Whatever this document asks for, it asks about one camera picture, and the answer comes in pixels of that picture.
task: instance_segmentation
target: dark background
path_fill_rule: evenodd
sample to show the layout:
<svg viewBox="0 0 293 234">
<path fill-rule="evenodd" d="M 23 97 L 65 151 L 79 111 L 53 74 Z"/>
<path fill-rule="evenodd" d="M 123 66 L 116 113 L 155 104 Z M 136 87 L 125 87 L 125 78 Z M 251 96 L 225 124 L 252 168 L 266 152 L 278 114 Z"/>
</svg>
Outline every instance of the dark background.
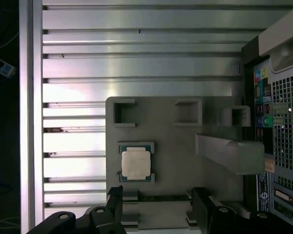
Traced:
<svg viewBox="0 0 293 234">
<path fill-rule="evenodd" d="M 0 0 L 0 40 L 9 41 L 19 30 L 19 1 Z M 0 59 L 17 72 L 0 84 L 0 220 L 20 217 L 19 37 L 0 50 Z M 0 230 L 0 234 L 20 229 Z"/>
</svg>

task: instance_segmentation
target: cable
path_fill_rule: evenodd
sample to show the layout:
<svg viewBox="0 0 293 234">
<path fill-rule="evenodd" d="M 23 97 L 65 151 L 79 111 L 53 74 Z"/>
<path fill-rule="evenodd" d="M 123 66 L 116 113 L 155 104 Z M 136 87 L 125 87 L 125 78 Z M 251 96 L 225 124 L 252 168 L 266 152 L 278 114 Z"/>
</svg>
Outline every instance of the cable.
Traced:
<svg viewBox="0 0 293 234">
<path fill-rule="evenodd" d="M 20 227 L 0 227 L 0 229 L 19 229 Z"/>
<path fill-rule="evenodd" d="M 18 219 L 20 217 L 11 217 L 11 218 L 6 218 L 6 219 L 3 219 L 3 220 L 0 220 L 0 223 L 6 223 L 6 224 L 14 225 L 13 227 L 0 227 L 0 229 L 19 229 L 21 227 L 19 224 L 7 221 L 7 220 L 10 220 L 10 219 L 16 219 L 16 218 Z"/>
<path fill-rule="evenodd" d="M 3 47 L 7 46 L 9 43 L 11 43 L 11 41 L 13 41 L 17 36 L 19 35 L 19 33 L 17 33 L 15 36 L 13 36 L 7 43 L 3 44 L 0 46 L 0 49 L 2 49 Z"/>
<path fill-rule="evenodd" d="M 19 224 L 17 224 L 17 223 L 12 223 L 12 222 L 8 222 L 8 221 L 2 221 L 2 220 L 0 220 L 0 223 L 10 224 L 10 225 L 17 226 L 17 227 L 19 227 L 19 226 L 20 226 L 20 225 L 19 225 Z"/>
</svg>

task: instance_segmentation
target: ventilation grille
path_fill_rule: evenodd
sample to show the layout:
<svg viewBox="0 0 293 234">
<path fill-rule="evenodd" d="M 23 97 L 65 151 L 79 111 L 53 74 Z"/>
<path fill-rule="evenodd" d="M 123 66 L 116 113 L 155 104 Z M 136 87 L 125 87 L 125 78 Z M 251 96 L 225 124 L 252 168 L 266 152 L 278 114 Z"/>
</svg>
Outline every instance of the ventilation grille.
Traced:
<svg viewBox="0 0 293 234">
<path fill-rule="evenodd" d="M 293 181 L 292 180 L 278 176 L 278 184 L 280 184 L 283 187 L 286 187 L 288 189 L 291 189 L 293 191 Z"/>
<path fill-rule="evenodd" d="M 293 170 L 293 77 L 272 83 L 275 163 Z"/>
</svg>

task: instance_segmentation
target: metal screw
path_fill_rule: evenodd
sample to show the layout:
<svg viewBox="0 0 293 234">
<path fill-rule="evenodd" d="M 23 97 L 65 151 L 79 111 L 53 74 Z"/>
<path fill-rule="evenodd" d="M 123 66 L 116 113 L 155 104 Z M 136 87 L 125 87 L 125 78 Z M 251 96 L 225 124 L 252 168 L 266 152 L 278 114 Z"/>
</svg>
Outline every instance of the metal screw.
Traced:
<svg viewBox="0 0 293 234">
<path fill-rule="evenodd" d="M 104 209 L 97 209 L 96 212 L 97 213 L 102 213 L 102 212 L 104 212 Z"/>
<path fill-rule="evenodd" d="M 268 218 L 267 215 L 264 213 L 258 213 L 257 216 L 260 218 Z"/>
<path fill-rule="evenodd" d="M 67 214 L 63 214 L 63 215 L 60 216 L 60 219 L 66 219 L 66 218 L 68 218 Z"/>
<path fill-rule="evenodd" d="M 227 209 L 227 208 L 225 208 L 225 207 L 222 207 L 222 208 L 220 208 L 219 209 L 221 212 L 223 212 L 223 213 L 227 213 L 227 212 L 229 212 L 229 210 Z"/>
</svg>

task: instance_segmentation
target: power strip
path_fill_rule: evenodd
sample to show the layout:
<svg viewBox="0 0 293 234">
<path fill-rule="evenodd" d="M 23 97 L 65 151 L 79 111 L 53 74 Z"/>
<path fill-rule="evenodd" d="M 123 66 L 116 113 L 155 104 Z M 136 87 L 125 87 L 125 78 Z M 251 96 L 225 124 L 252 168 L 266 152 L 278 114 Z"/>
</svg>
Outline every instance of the power strip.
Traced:
<svg viewBox="0 0 293 234">
<path fill-rule="evenodd" d="M 3 66 L 0 66 L 0 74 L 1 75 L 9 78 L 15 74 L 15 72 L 16 72 L 15 67 L 13 67 L 11 64 L 3 61 L 2 59 L 0 59 L 0 62 L 2 62 L 4 64 Z"/>
</svg>

